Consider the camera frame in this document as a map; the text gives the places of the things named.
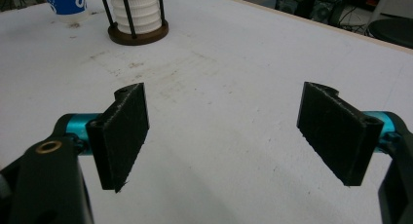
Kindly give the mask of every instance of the cup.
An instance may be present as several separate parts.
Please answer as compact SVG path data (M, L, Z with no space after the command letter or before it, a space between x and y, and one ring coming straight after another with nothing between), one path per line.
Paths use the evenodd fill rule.
M57 18L66 23L75 23L86 19L89 15L86 0L46 0Z

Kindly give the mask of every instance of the round brown base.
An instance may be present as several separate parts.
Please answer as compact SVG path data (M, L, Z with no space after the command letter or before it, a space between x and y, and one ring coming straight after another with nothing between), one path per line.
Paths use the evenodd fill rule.
M110 27L107 29L109 33L110 40L115 43L124 45L124 46L140 46L150 44L152 42L156 42L164 38L169 32L168 22L162 24L162 26L156 29L153 32L145 33L145 34L136 34L136 38L132 38L130 34L121 32L118 29L118 24L115 22L114 27Z

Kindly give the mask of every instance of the blue cup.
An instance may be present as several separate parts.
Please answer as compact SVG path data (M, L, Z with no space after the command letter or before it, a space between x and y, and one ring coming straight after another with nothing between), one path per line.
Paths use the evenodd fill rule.
M63 22L78 22L88 16L86 0L46 0Z

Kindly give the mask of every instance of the black round object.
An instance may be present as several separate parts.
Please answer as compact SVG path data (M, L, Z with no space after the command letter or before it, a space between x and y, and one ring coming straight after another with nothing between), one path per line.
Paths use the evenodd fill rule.
M413 19L380 19L368 25L375 38L413 49Z

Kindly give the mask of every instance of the white ribbed cylinder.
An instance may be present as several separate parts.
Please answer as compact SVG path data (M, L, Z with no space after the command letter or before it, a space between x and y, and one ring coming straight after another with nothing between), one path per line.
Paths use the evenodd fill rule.
M121 32L131 34L124 0L111 0L113 14ZM162 26L159 0L128 0L136 34L155 31Z

